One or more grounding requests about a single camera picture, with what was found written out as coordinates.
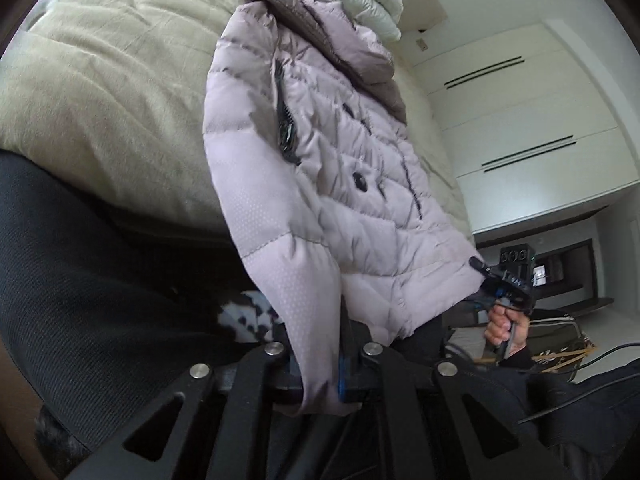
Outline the right forearm black sleeve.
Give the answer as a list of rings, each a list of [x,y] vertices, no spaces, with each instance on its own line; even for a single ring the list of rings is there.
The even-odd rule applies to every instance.
[[[529,373],[527,349],[496,373],[518,397],[508,408],[576,479],[639,477],[639,361],[567,382],[552,374]]]

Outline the person's right hand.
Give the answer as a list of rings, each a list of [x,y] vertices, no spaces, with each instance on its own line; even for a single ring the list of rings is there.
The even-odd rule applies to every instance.
[[[488,312],[488,318],[485,339],[495,347],[506,344],[505,358],[514,356],[526,347],[529,317],[525,313],[495,304]]]

